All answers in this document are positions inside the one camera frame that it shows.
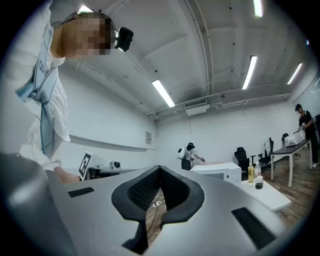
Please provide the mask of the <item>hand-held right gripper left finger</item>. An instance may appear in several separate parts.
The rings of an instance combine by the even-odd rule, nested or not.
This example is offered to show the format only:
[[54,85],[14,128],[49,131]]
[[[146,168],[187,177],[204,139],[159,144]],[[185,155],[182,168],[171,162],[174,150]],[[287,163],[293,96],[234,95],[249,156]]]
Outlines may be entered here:
[[46,171],[63,234],[59,256],[162,256],[162,246],[148,246],[146,212],[133,203],[127,190],[134,179],[159,171],[145,167],[102,179],[62,184]]

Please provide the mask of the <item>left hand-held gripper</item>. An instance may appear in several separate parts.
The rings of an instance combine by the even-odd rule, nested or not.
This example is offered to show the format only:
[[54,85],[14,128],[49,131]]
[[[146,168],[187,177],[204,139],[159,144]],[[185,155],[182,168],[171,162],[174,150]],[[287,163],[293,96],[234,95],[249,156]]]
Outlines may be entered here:
[[88,179],[89,169],[108,171],[120,170],[121,163],[119,161],[103,159],[96,154],[86,151],[78,169],[79,177],[82,181]]

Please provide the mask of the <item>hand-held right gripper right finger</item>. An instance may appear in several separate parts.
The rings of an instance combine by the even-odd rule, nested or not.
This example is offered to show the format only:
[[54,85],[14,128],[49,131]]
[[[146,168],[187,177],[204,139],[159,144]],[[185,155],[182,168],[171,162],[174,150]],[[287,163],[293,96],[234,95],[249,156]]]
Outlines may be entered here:
[[178,169],[204,192],[200,209],[186,222],[165,224],[147,256],[248,256],[258,252],[253,238],[272,243],[285,230],[278,215],[227,181]]

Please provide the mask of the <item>white microwave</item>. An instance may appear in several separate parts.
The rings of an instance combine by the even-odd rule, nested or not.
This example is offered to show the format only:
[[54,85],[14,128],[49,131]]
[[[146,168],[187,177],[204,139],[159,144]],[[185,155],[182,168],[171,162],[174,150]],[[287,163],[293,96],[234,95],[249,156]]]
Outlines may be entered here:
[[197,164],[194,165],[190,171],[221,179],[238,187],[242,182],[242,169],[233,162],[219,164]]

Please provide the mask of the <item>person's left forearm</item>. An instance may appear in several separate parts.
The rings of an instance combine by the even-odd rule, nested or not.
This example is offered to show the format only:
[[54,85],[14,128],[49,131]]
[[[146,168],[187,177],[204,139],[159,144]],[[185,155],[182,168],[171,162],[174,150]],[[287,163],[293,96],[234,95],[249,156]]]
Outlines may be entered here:
[[63,184],[75,183],[81,181],[81,178],[75,174],[64,171],[60,166],[54,168],[54,172],[58,175]]

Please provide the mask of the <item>black office chair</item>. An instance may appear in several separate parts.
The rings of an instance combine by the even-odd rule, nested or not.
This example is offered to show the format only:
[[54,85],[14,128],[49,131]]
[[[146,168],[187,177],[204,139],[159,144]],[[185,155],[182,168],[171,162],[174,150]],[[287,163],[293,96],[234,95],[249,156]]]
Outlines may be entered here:
[[238,166],[241,168],[241,180],[248,179],[248,167],[250,165],[250,160],[254,159],[254,155],[250,158],[247,157],[246,151],[243,147],[238,147],[236,152],[234,153],[235,158],[238,161]]

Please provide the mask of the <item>black chair with white garment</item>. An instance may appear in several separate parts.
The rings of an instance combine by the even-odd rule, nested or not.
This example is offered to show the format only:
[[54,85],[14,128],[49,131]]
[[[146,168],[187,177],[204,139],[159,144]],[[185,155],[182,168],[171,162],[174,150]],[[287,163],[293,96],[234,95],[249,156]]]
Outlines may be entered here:
[[271,137],[267,138],[264,142],[264,153],[259,154],[259,166],[262,172],[265,172],[265,169],[271,167],[271,153],[273,152],[274,141]]

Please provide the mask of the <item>ceiling strip light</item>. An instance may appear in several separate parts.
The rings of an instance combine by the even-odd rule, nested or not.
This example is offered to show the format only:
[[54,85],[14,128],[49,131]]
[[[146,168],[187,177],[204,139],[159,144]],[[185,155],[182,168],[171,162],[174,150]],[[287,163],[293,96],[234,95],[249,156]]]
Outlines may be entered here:
[[248,86],[249,86],[249,83],[251,81],[251,78],[252,78],[254,70],[255,70],[257,59],[258,59],[258,57],[255,56],[255,55],[252,55],[250,57],[250,62],[249,62],[249,66],[248,66],[248,70],[247,70],[247,73],[246,73],[246,77],[245,77],[244,83],[242,85],[242,90],[246,90],[248,88]]
[[288,80],[287,84],[290,85],[293,80],[295,79],[295,77],[297,76],[297,74],[299,73],[301,67],[302,67],[302,63],[300,62],[297,66],[297,68],[295,69],[294,73],[292,74],[292,76],[290,77],[290,79]]
[[86,5],[84,5],[84,4],[77,11],[78,14],[81,14],[81,13],[92,13],[92,12],[94,12],[94,11],[91,8],[89,8]]
[[163,100],[167,103],[167,105],[170,108],[175,106],[174,102],[172,101],[171,97],[169,96],[169,94],[167,93],[166,89],[164,88],[164,86],[162,85],[159,79],[153,81],[152,85],[158,91],[158,93],[161,95]]
[[263,16],[263,5],[262,0],[252,0],[254,15],[257,17]]

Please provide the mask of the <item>person's white clothing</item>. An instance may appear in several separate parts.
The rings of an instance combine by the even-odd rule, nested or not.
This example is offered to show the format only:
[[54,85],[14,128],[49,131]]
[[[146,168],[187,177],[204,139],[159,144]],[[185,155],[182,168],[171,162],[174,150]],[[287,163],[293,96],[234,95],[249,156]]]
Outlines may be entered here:
[[58,72],[65,58],[51,54],[52,2],[46,0],[19,30],[0,77],[0,83],[12,89],[32,113],[33,123],[19,153],[51,171],[62,165],[59,148],[70,141],[67,96]]

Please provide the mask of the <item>dark-topped white-legged table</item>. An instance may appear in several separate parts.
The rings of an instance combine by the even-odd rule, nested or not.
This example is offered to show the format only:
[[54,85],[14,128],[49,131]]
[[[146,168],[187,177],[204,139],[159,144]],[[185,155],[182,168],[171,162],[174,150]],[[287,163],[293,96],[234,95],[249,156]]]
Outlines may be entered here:
[[312,145],[310,140],[303,140],[297,145],[289,146],[281,148],[275,152],[270,153],[270,166],[271,166],[271,180],[274,180],[274,156],[289,157],[289,179],[288,179],[288,187],[291,188],[292,181],[293,181],[293,168],[294,168],[294,161],[293,156],[297,152],[299,152],[302,148],[309,147],[309,169],[313,168],[313,160],[312,160]]

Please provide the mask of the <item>white box appliance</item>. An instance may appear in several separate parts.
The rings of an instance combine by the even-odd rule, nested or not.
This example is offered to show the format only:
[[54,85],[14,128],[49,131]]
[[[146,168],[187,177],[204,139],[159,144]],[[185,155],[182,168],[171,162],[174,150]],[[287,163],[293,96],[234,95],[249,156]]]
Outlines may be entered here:
[[301,135],[297,132],[284,138],[284,144],[286,147],[292,147],[298,145],[302,141]]

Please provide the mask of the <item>white air conditioner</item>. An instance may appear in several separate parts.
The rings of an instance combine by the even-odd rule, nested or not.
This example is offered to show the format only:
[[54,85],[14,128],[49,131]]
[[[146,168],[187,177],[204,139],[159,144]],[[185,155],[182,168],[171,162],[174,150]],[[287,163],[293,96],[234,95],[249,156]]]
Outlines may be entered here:
[[206,98],[203,98],[185,103],[184,108],[188,116],[194,116],[206,113],[210,108],[210,104]]

